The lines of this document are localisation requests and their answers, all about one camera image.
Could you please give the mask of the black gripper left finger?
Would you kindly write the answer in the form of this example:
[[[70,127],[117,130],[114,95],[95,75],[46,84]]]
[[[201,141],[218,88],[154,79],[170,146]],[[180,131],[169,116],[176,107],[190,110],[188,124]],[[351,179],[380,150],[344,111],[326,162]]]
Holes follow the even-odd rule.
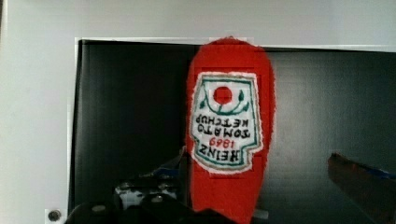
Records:
[[[236,224],[210,208],[191,208],[179,174],[186,158],[182,148],[154,171],[117,185],[112,200],[78,205],[64,224]]]

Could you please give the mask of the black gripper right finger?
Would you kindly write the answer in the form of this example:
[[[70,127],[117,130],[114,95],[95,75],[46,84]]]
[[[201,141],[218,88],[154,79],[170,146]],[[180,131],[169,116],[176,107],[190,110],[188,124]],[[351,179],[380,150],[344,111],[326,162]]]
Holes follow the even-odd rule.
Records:
[[[333,153],[330,180],[375,224],[395,224],[395,175]]]

